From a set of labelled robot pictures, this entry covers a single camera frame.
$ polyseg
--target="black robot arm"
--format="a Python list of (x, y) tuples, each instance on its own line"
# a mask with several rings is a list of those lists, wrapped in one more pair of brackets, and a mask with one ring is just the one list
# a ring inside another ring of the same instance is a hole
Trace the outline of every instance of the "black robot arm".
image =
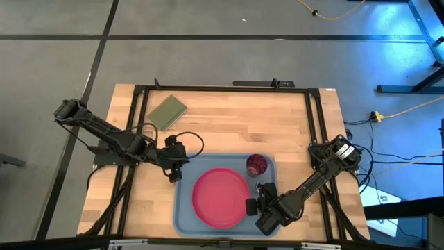
[(265, 183), (257, 187), (257, 201), (246, 201), (248, 215), (261, 212), (256, 226), (264, 235), (270, 235), (278, 225), (288, 226), (300, 219), (305, 200), (340, 172), (357, 170), (361, 160), (361, 151), (342, 135), (327, 144), (311, 144), (308, 150), (316, 171), (298, 188), (278, 196), (274, 183)]
[(80, 126), (100, 138), (99, 145), (105, 145), (104, 147), (88, 146), (96, 155), (114, 156), (133, 165), (139, 162), (152, 163), (160, 166), (164, 172), (171, 170), (171, 173), (166, 175), (172, 183), (182, 178), (180, 168), (188, 163), (188, 157), (185, 147), (177, 141), (175, 135), (165, 140), (165, 148), (158, 149), (157, 136), (153, 140), (145, 135), (133, 133), (131, 129), (120, 130), (92, 114), (76, 99), (64, 100), (54, 112), (54, 116), (55, 122), (61, 126)]

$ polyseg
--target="red cup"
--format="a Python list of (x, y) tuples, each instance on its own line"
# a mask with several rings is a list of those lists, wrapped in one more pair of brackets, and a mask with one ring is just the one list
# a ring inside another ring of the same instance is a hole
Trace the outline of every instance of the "red cup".
[(266, 171), (268, 164), (265, 157), (255, 153), (247, 159), (247, 174), (256, 177)]

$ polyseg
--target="white label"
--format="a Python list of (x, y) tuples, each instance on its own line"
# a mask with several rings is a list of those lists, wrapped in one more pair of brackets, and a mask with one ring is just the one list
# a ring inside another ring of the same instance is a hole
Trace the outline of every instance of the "white label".
[(339, 156), (339, 159), (345, 159), (345, 157), (349, 156), (353, 152), (353, 150), (355, 150), (355, 148), (350, 146), (347, 151), (342, 154), (342, 156)]
[(347, 144), (344, 144), (335, 154), (336, 156), (340, 156), (345, 150), (347, 150), (349, 146)]

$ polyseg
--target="green notebook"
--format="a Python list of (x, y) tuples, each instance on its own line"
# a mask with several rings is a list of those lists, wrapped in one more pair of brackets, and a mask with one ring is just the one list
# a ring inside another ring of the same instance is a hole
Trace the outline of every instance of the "green notebook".
[(183, 103), (171, 95), (155, 108), (148, 118), (161, 131), (166, 131), (187, 109)]

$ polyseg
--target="yellow cable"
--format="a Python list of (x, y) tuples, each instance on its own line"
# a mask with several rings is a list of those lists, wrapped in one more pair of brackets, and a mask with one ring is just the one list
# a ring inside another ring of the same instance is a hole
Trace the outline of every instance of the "yellow cable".
[[(353, 11), (355, 11), (358, 7), (360, 7), (361, 4), (363, 4), (366, 0), (362, 0), (361, 3), (359, 3), (358, 5), (356, 5), (353, 9), (349, 10), (346, 14), (340, 15), (338, 17), (333, 17), (333, 18), (328, 18), (328, 17), (323, 17), (321, 15), (319, 15), (319, 13), (317, 12), (316, 15), (322, 19), (324, 19), (325, 21), (336, 21), (342, 17), (345, 17), (346, 15), (352, 13)], [(308, 6), (306, 3), (304, 3), (302, 0), (298, 0), (298, 2), (300, 2), (303, 6), (305, 6), (307, 9), (309, 9), (311, 12), (314, 12), (313, 9), (310, 8), (310, 6)]]
[(411, 162), (409, 162), (409, 163), (406, 163), (406, 164), (403, 164), (403, 165), (400, 165), (400, 166), (397, 166), (397, 167), (392, 167), (392, 168), (390, 168), (390, 169), (388, 169), (388, 170), (386, 170), (386, 171), (383, 171), (383, 172), (377, 173), (377, 174), (375, 174), (374, 176), (381, 176), (381, 175), (383, 175), (383, 174), (387, 174), (387, 173), (389, 173), (389, 172), (392, 172), (393, 170), (400, 169), (400, 168), (406, 167), (406, 166), (408, 166), (408, 165), (412, 165), (412, 164), (414, 164), (414, 163), (418, 163), (418, 162), (420, 162), (420, 161), (422, 161), (422, 160), (428, 159), (428, 158), (430, 158), (430, 157), (432, 157), (432, 156), (434, 156), (434, 155), (436, 155), (436, 154), (439, 154), (439, 153), (441, 153), (442, 151), (444, 151), (444, 148), (439, 149), (438, 151), (433, 152), (433, 153), (429, 154), (428, 156), (425, 156), (425, 157), (419, 158), (419, 159), (417, 159), (417, 160), (413, 160), (413, 161), (411, 161)]
[(439, 100), (441, 100), (442, 98), (444, 98), (444, 96), (438, 97), (438, 98), (436, 98), (435, 100), (428, 101), (428, 102), (423, 103), (423, 104), (420, 104), (420, 105), (418, 105), (418, 106), (414, 106), (414, 107), (412, 107), (412, 108), (409, 108), (408, 110), (404, 110), (404, 111), (399, 112), (399, 113), (396, 113), (396, 114), (394, 114), (394, 115), (388, 115), (388, 116), (383, 116), (383, 115), (381, 115), (381, 118), (382, 118), (382, 119), (385, 119), (385, 118), (392, 118), (392, 117), (395, 117), (395, 116), (398, 116), (398, 115), (402, 115), (402, 114), (404, 114), (404, 113), (409, 112), (410, 110), (414, 110), (415, 108), (419, 108), (419, 107), (422, 107), (422, 106), (426, 106), (427, 104), (431, 104), (431, 103), (433, 103), (433, 102), (435, 102), (435, 101), (439, 101)]

